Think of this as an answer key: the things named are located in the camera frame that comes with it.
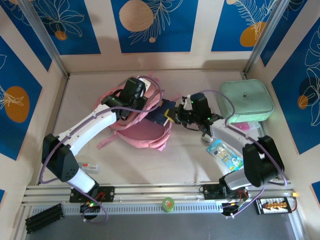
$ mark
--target white floral drawing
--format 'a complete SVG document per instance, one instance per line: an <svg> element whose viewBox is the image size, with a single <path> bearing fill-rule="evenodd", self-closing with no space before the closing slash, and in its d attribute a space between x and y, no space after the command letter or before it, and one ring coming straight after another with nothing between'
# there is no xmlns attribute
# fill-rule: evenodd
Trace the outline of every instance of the white floral drawing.
<svg viewBox="0 0 320 240"><path fill-rule="evenodd" d="M304 60L309 86L299 98L301 109L311 107L311 126L320 124L320 26L313 34Z"/></svg>
<svg viewBox="0 0 320 240"><path fill-rule="evenodd" d="M286 9L285 9L284 13L282 14L282 16L286 20L288 20L289 12L291 12L291 11L294 11L294 12L299 11L305 1L306 0L290 0L290 2L288 3L288 6L286 7Z"/></svg>
<svg viewBox="0 0 320 240"><path fill-rule="evenodd" d="M132 39L130 45L142 40L143 42L149 40L154 43L162 31L166 30L166 26L171 25L170 13L178 9L184 0L131 0L136 4L146 4L146 9L142 12L142 15L148 15L152 13L151 24L148 28L139 31L131 31L129 36ZM137 22L139 26L145 24L145 22Z"/></svg>
<svg viewBox="0 0 320 240"><path fill-rule="evenodd" d="M7 56L0 54L0 70L4 67L6 63ZM8 94L0 85L0 110L5 106L10 104L17 104L23 106L24 104L21 102L24 97L14 97Z"/></svg>
<svg viewBox="0 0 320 240"><path fill-rule="evenodd" d="M264 0L261 7L258 7L256 0L235 0L232 2L238 7L238 12L242 18L245 19L248 26L251 26L255 32L255 39L257 40L262 32L262 23L270 15L278 0Z"/></svg>
<svg viewBox="0 0 320 240"><path fill-rule="evenodd" d="M6 6L12 14L29 25L19 6L9 3ZM67 33L82 37L83 32L78 24L85 19L85 16L70 10L69 0L33 0L31 3L49 34L55 35L57 39L62 41L67 39ZM21 13L23 17L19 18L20 15L17 16L17 13Z"/></svg>

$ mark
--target white floor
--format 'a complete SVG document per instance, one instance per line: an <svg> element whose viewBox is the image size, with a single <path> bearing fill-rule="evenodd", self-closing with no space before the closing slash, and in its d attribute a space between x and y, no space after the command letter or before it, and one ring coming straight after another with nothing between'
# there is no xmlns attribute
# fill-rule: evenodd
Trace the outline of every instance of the white floor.
<svg viewBox="0 0 320 240"><path fill-rule="evenodd" d="M72 74L58 115L54 134L58 135L87 116L106 91L114 88L127 77L148 75L149 72L109 72L95 74ZM210 70L163 70L153 76L160 79L165 90L164 97L173 98L177 94L188 95L205 89L219 90L221 83L242 80L238 71ZM213 94L206 94L211 110L220 113ZM201 141L201 133L174 125L166 148L135 148L122 139L116 139L98 150L96 145L110 136L112 131L105 129L88 142L79 154L77 161L95 163L100 166L99 174L91 176L100 184L162 184L216 182L228 172L226 166L217 162L206 152L207 145ZM53 175L46 170L44 179Z"/></svg>

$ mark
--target wall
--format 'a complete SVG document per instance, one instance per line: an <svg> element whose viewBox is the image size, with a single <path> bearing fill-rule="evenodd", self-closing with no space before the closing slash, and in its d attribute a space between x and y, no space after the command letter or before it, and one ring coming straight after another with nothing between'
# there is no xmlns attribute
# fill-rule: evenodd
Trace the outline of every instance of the wall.
<svg viewBox="0 0 320 240"><path fill-rule="evenodd" d="M276 49L275 53L264 67L262 61L259 59L254 65L250 78L257 78L262 80L269 90L269 93L275 104L275 112L265 122L267 133L274 139L281 158L285 166L285 173L293 182L295 190L298 192L299 197L297 198L299 213L304 218L304 222L307 229L310 232L312 239L319 239L320 236L320 204L315 196L311 184L320 181L320 145L316 145L307 151L298 151L295 141L293 138L292 131L290 131L288 123L284 115L284 109L282 109L279 100L277 99L275 90L271 82L277 76L279 71L284 67L287 60L293 54L297 46L304 39L309 30L313 27L315 22L320 17L320 5L318 0L308 0L305 3L304 8L297 16L295 22L285 35L283 41ZM297 95L298 90L291 91L291 85L293 85L295 78L295 68L304 68L305 58L302 58L303 65L299 65L298 61L296 65L291 66L291 72L293 75L287 74L283 80L287 82L287 97L290 98L292 95ZM297 108L297 100L292 102L292 108ZM310 112L304 112L301 110L301 114L295 114L286 116L287 120L299 120L303 117L309 117L311 121ZM316 140L319 140L319 127L314 126L314 135ZM300 125L301 136L307 137L308 132L304 132L307 128L303 124Z"/></svg>
<svg viewBox="0 0 320 240"><path fill-rule="evenodd" d="M21 64L19 67L18 65L16 68L13 66L14 72L8 71L7 67L9 67L10 59L13 59L14 56L7 56L7 62L0 70L0 84L4 86L5 84L15 84L14 81L20 81L22 83L29 81L27 74L20 76L20 79L12 78L15 73L19 74L25 71L32 78L36 79L35 86L37 87L34 89L34 92L39 90L41 91L39 98L35 99L36 105L33 114L31 111L33 88L31 88L31 91L28 92L30 107L29 112L27 111L27 120L29 119L29 124L26 126L27 131L26 134L23 135L25 138L22 146L20 146L20 150L17 153L17 157L10 155L7 151L4 151L4 154L0 153L0 189L5 191L0 205L0 233L1 239L7 240L12 232L16 213L20 207L26 186L29 184L32 178L35 166L41 161L40 156L42 151L42 140L45 135L51 111L55 103L58 88L64 80L62 74L58 71L54 63L50 65L47 71L45 65L43 65L39 60L39 56L37 57L35 55L34 51L25 42L22 35L19 33L17 28L14 26L1 7L0 22L1 38L8 44L9 48L27 68L27 70L23 70L22 68L24 68L24 66L19 63ZM22 112L14 112L12 113L13 115L11 113L11 115L9 114L11 107L19 106L19 104L15 105L13 102L10 104L11 105L7 108L8 104L5 103L6 106L0 109L0 123L2 123L0 126L0 132L3 133L8 130L8 128L10 128L11 131L11 136L6 139L4 139L3 135L0 135L1 145L8 142L16 142L16 133L21 130L20 124L22 123L18 123L19 120L17 120L17 118L21 116Z"/></svg>
<svg viewBox="0 0 320 240"><path fill-rule="evenodd" d="M243 69L276 1L33 0L31 3L67 70L74 73ZM17 16L11 17L12 21L17 28L21 27L24 19L12 0L1 0L0 4L9 15ZM27 42L34 45L34 40Z"/></svg>

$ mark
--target mint green pouch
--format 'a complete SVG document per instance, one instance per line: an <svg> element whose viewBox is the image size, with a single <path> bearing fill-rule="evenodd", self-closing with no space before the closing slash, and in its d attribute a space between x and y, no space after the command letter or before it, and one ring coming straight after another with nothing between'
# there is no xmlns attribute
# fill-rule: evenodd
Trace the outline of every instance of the mint green pouch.
<svg viewBox="0 0 320 240"><path fill-rule="evenodd" d="M275 110L274 103L265 87L257 79L227 81L221 84L220 92L234 104L235 114L229 123L264 121ZM232 106L224 97L217 96L218 105L224 118L232 114Z"/></svg>

